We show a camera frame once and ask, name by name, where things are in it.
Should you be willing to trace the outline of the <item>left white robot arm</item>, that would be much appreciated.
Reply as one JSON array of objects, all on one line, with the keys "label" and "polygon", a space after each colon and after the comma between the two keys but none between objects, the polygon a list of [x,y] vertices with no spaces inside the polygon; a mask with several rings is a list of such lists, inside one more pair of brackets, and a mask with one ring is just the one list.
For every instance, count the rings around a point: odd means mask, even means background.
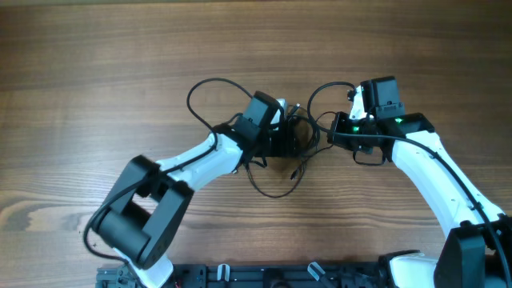
[{"label": "left white robot arm", "polygon": [[194,193],[289,143],[293,117],[285,100],[258,91],[244,112],[211,126],[196,147],[156,162],[143,155],[132,158],[88,228],[116,251],[138,285],[163,286],[174,272],[166,250]]}]

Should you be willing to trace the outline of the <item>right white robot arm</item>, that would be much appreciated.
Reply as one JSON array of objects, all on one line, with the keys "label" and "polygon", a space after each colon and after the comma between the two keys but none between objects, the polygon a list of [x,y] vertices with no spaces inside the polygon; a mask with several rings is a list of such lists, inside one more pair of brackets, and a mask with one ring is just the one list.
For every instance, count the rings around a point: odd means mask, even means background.
[{"label": "right white robot arm", "polygon": [[468,179],[421,113],[408,114],[393,76],[348,85],[329,141],[352,151],[382,151],[416,186],[446,238],[438,258],[418,251],[382,257],[391,287],[509,287],[511,218]]}]

